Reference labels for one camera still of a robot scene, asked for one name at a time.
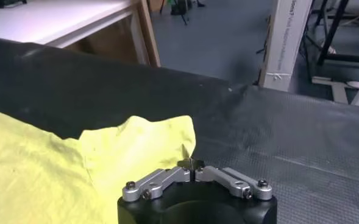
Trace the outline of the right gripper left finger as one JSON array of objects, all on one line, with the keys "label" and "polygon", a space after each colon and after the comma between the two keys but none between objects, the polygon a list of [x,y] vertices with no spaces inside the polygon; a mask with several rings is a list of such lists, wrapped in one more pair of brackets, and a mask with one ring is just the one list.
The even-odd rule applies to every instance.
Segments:
[{"label": "right gripper left finger", "polygon": [[128,181],[122,189],[122,200],[154,200],[160,198],[165,189],[174,183],[189,183],[193,179],[194,159],[187,158],[178,161],[171,169],[156,169],[138,181]]}]

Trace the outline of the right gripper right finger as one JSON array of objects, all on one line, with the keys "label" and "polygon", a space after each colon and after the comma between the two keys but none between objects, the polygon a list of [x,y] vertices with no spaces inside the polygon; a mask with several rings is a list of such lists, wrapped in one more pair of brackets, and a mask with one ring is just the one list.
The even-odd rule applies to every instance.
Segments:
[{"label": "right gripper right finger", "polygon": [[214,181],[226,188],[230,195],[246,200],[268,201],[272,198],[272,187],[266,180],[255,180],[229,167],[200,166],[195,169],[195,180]]}]

